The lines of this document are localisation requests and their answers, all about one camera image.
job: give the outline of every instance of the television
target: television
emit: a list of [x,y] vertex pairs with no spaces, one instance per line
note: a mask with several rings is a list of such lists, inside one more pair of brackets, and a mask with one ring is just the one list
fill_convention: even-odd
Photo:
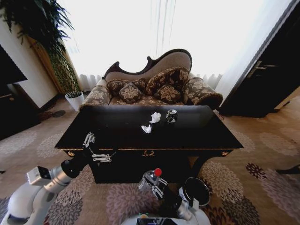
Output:
[[25,81],[27,78],[0,45],[0,85]]

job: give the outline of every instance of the wooden coffee table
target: wooden coffee table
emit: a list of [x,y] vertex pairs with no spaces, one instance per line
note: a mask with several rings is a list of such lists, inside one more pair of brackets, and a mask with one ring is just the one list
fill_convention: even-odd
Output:
[[[173,124],[165,121],[169,109],[178,112]],[[141,125],[148,126],[154,112],[161,121],[146,134]],[[208,106],[85,106],[55,147],[82,154],[89,132],[96,136],[95,154],[116,152],[110,163],[90,163],[96,183],[136,183],[156,167],[167,181],[182,182],[197,176],[209,158],[243,147]],[[192,168],[188,156],[198,156]]]

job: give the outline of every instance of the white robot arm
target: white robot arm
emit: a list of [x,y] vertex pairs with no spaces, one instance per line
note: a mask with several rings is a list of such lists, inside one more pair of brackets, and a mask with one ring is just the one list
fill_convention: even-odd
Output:
[[27,173],[28,182],[21,185],[10,197],[8,211],[1,225],[41,225],[48,209],[73,178],[77,177],[89,160],[110,162],[110,157],[104,155],[98,158],[91,150],[95,142],[93,134],[89,133],[83,143],[83,156],[75,156],[65,160],[60,166],[50,171],[37,166]]
[[199,209],[198,204],[192,208],[189,206],[188,202],[174,194],[169,189],[167,181],[160,178],[161,173],[160,169],[144,173],[138,188],[141,191],[151,189],[157,199],[165,200],[165,203],[169,205],[169,209],[175,211],[179,219],[165,218],[155,215],[135,215],[127,218],[122,225],[210,225],[208,217],[202,210]]

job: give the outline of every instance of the green leaves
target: green leaves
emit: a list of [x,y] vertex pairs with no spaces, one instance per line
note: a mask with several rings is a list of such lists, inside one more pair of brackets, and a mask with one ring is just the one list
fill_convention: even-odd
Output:
[[10,31],[13,23],[21,26],[20,38],[28,35],[48,51],[64,49],[60,40],[68,36],[60,27],[73,27],[56,0],[0,0],[0,9]]
[[12,24],[21,30],[17,37],[23,42],[24,35],[35,39],[48,52],[55,75],[65,94],[70,98],[80,95],[75,72],[63,55],[61,40],[68,35],[60,27],[73,29],[66,10],[56,0],[0,0],[0,17],[11,31]]

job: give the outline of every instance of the floor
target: floor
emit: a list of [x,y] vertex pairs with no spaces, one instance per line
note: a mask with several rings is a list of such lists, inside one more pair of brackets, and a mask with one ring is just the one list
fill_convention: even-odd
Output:
[[[77,113],[59,99],[48,115],[59,110],[66,113],[45,115],[50,118],[0,141],[0,170],[6,170],[0,174],[0,221],[9,197],[26,182],[27,171],[36,165],[52,168],[68,158],[53,147]],[[300,163],[300,97],[262,119],[218,116],[244,148],[209,160],[199,173],[211,191],[211,201],[203,209],[211,223],[300,224],[300,175],[275,171]],[[95,184],[85,167],[60,193],[44,224],[117,225],[128,215],[156,211],[159,206],[151,193],[140,193],[136,184]]]

